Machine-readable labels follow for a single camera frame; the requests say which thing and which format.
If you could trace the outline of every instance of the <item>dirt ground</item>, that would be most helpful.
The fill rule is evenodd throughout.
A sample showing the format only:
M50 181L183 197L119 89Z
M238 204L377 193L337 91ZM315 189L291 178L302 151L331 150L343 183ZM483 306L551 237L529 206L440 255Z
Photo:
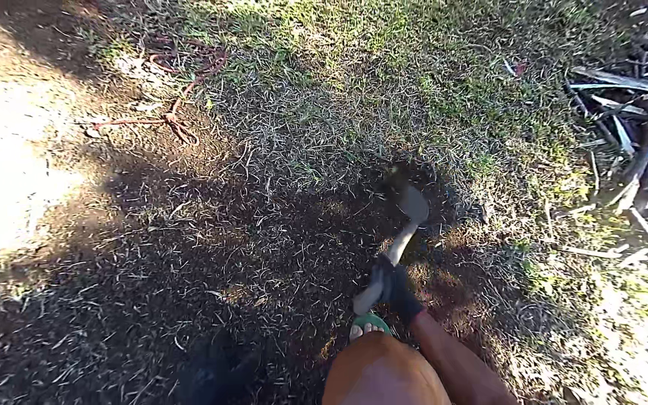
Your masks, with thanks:
M0 82L56 86L43 108L66 116L31 143L47 170L84 176L38 221L36 244L0 258L0 404L175 403L186 362L222 331L244 352L263 351L239 402L318 403L347 345L351 299L405 221L385 199L396 163L430 203L402 259L429 311L493 368L482 329L545 328L547 313L492 270L494 257L521 255L510 235L467 233L488 221L485 207L461 200L414 153L371 155L356 184L291 192L270 189L276 178L254 179L256 146L220 130L206 106L182 107L185 123L201 129L198 146L182 145L165 124L85 136L97 115L132 116L129 106L147 98L166 109L176 98L151 97L135 79L107 73L77 39L84 28L113 30L101 13L112 7L0 0ZM490 285L518 319L482 298ZM377 311L412 342L386 308Z

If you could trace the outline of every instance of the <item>cloth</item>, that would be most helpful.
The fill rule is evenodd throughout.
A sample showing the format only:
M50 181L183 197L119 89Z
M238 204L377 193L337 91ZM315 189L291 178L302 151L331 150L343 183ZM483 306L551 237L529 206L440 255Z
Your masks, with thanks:
M322 405L452 405L437 372L409 345L379 331L334 359Z

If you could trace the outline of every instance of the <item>skin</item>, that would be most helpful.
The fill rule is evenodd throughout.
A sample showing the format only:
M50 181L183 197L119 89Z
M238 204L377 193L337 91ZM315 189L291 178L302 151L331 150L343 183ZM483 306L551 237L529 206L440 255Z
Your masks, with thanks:
M460 405L516 405L499 377L425 310L409 329L420 343L421 354L441 379L449 398Z

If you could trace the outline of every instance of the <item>grass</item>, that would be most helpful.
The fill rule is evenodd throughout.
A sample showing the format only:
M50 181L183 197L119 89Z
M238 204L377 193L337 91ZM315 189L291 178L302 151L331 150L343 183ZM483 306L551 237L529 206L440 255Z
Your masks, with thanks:
M482 325L485 343L520 399L563 403L565 389L640 399L646 387L629 359L648 350L636 343L648 339L637 329L648 325L648 264L623 270L552 249L615 247L628 227L616 218L547 220L550 207L580 206L590 192L590 169L574 148L589 134L575 133L560 89L564 72L595 44L623 38L591 6L163 0L109 17L121 34L106 44L82 33L109 69L145 50L135 34L167 35L183 55L191 39L227 50L225 69L193 98L213 130L238 142L239 160L225 169L250 192L343 192L368 184L381 161L409 159L433 168L462 206L487 207L489 224L449 224L431 245L444 242L446 253L456 239L484 270L481 285L471 287L491 320ZM185 57L174 63L195 69ZM177 216L196 217L197 209L209 208L185 206ZM157 210L139 216L151 224L171 219ZM269 237L258 225L245 228L237 230L243 241ZM271 240L285 239L272 233L279 236ZM332 342L333 335L320 357Z

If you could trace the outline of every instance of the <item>toes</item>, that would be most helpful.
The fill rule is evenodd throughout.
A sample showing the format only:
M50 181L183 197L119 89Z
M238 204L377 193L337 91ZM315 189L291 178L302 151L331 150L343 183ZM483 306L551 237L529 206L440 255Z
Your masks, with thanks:
M359 327L359 325L351 325L351 329L349 329L349 340L354 340L359 336L362 336L364 332L362 331L362 328Z

